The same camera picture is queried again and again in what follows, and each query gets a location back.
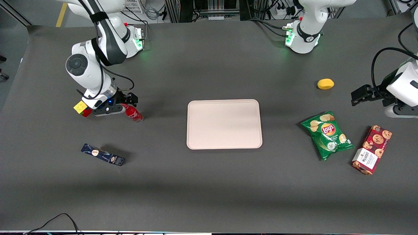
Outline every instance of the lay's logo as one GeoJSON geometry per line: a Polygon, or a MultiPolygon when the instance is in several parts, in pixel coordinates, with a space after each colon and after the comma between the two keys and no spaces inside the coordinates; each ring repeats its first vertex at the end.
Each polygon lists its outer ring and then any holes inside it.
{"type": "Polygon", "coordinates": [[[335,134],[335,126],[333,124],[327,123],[321,126],[321,131],[325,135],[333,135],[335,134]]]}

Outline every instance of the dark blue box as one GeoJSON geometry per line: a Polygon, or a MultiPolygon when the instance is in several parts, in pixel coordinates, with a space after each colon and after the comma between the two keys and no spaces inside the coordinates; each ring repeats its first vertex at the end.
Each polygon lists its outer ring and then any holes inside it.
{"type": "Polygon", "coordinates": [[[107,151],[104,151],[100,148],[96,148],[89,144],[84,144],[83,148],[81,149],[81,152],[92,155],[97,157],[98,159],[102,159],[110,164],[121,166],[125,158],[119,157],[118,155],[109,153],[107,151]]]}

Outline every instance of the yellow floor tape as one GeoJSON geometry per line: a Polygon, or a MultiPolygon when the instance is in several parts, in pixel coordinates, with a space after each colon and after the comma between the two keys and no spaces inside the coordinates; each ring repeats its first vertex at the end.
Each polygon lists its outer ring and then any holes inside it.
{"type": "Polygon", "coordinates": [[[63,3],[61,11],[59,12],[58,20],[56,21],[55,27],[61,27],[62,20],[64,19],[65,10],[67,9],[67,3],[63,3]]]}

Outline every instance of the rubik's cube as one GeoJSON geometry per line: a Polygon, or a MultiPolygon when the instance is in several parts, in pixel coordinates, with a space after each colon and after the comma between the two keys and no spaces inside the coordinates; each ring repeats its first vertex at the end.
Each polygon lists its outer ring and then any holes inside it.
{"type": "Polygon", "coordinates": [[[87,117],[90,113],[92,113],[92,109],[89,108],[83,101],[78,102],[78,104],[74,106],[74,109],[83,117],[87,117]]]}

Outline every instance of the red soda can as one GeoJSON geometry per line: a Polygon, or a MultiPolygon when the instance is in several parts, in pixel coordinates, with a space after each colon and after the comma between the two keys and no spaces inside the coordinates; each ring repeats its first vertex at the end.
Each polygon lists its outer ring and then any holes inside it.
{"type": "Polygon", "coordinates": [[[123,107],[125,107],[126,111],[125,114],[132,119],[135,123],[140,123],[142,122],[142,120],[144,120],[144,117],[142,116],[142,114],[140,112],[138,112],[138,110],[136,110],[135,107],[130,106],[128,104],[120,104],[123,107]]]}

